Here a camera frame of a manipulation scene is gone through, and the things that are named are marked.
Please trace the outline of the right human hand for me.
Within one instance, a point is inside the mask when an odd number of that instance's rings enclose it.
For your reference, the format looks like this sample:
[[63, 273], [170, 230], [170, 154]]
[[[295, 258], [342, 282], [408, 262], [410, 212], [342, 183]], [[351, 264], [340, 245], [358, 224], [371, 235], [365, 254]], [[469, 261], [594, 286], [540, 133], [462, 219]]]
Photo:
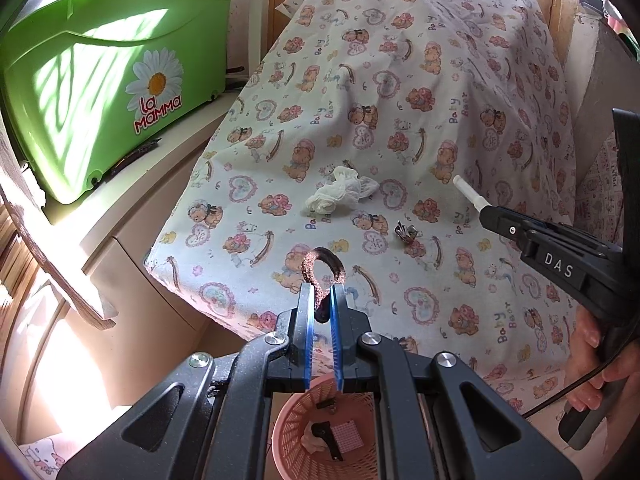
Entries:
[[[600, 328], [597, 320], [583, 306], [576, 311], [576, 326], [570, 336], [570, 357], [565, 363], [565, 382], [567, 385], [592, 372], [600, 365], [597, 348], [600, 344]], [[567, 395], [568, 403], [583, 412], [587, 408], [600, 408], [603, 400], [602, 388], [609, 382], [626, 380], [618, 403], [630, 401], [639, 403], [639, 343], [634, 341], [620, 352], [616, 360], [593, 378], [575, 388]]]

